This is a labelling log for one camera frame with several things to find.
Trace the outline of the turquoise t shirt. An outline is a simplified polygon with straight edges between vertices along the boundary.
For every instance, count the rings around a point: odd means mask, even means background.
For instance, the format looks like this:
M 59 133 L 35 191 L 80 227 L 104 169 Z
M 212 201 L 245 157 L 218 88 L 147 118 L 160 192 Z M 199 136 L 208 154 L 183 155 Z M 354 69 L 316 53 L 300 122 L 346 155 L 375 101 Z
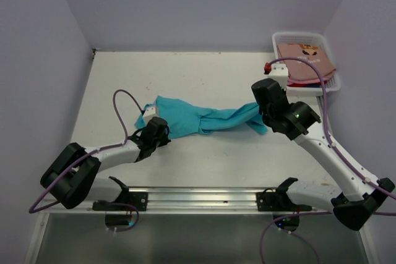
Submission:
M 247 103 L 238 109 L 213 109 L 194 106 L 180 99 L 158 96 L 154 103 L 158 116 L 168 123 L 169 138 L 176 139 L 192 134 L 209 135 L 247 124 L 259 135 L 267 133 L 257 103 Z

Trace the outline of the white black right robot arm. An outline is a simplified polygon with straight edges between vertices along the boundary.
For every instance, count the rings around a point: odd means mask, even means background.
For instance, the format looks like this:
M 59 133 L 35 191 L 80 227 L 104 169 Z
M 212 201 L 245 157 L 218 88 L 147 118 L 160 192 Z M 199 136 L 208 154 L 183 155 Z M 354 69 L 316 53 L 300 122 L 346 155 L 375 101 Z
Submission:
M 334 187 L 307 185 L 290 177 L 276 189 L 265 190 L 256 197 L 275 211 L 305 207 L 325 210 L 347 228 L 360 230 L 395 184 L 387 177 L 376 177 L 336 141 L 327 140 L 320 115 L 302 101 L 289 103 L 286 92 L 275 80 L 260 80 L 251 90 L 264 124 L 306 150 L 336 183 Z

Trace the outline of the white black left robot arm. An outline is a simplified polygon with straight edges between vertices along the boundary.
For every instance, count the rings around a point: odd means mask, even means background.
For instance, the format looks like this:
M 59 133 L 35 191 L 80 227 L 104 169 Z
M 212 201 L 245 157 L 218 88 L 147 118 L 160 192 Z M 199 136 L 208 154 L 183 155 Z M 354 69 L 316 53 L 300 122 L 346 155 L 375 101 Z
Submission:
M 168 123 L 153 117 L 148 124 L 126 139 L 126 143 L 102 148 L 68 144 L 40 179 L 45 191 L 29 208 L 30 213 L 61 204 L 73 209 L 84 201 L 107 202 L 115 210 L 129 203 L 129 188 L 115 177 L 98 178 L 100 171 L 148 158 L 158 147 L 167 145 Z

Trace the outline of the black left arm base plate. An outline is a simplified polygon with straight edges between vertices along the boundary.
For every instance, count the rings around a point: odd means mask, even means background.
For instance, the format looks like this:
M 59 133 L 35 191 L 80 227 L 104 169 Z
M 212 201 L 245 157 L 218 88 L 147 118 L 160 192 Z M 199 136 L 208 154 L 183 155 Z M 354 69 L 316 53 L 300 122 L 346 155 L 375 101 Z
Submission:
M 113 202 L 104 200 L 93 203 L 93 211 L 132 211 L 130 205 L 138 211 L 145 211 L 149 195 L 147 192 L 123 192 Z

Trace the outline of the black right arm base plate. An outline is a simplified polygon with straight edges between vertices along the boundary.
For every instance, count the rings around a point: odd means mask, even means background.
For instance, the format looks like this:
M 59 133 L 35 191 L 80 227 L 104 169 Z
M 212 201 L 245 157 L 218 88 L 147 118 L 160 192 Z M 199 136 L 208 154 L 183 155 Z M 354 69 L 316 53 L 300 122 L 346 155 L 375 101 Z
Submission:
M 268 190 L 256 193 L 256 205 L 258 211 L 294 212 L 312 210 L 311 206 L 293 203 L 286 193 L 271 192 Z

